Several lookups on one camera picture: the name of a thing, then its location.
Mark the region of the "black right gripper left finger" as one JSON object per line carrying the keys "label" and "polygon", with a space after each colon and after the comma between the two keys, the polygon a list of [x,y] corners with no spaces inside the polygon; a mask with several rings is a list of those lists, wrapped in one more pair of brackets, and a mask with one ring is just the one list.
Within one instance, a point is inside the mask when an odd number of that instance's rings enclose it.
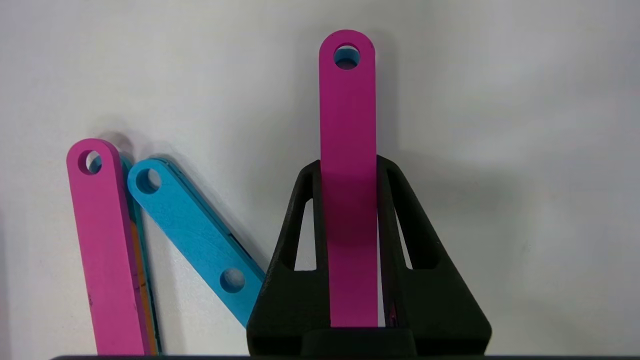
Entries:
{"label": "black right gripper left finger", "polygon": [[[313,202],[316,267],[297,271],[306,203]],[[246,326],[251,356],[300,356],[308,332],[330,326],[329,253],[320,161],[298,173],[265,280]]]}

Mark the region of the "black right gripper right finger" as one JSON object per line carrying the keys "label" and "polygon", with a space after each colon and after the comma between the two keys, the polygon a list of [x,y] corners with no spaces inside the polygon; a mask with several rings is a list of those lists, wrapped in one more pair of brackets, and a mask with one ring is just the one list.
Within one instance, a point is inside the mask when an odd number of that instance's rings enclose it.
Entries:
{"label": "black right gripper right finger", "polygon": [[409,330],[419,356],[482,356],[490,322],[400,167],[377,158],[385,325]]}

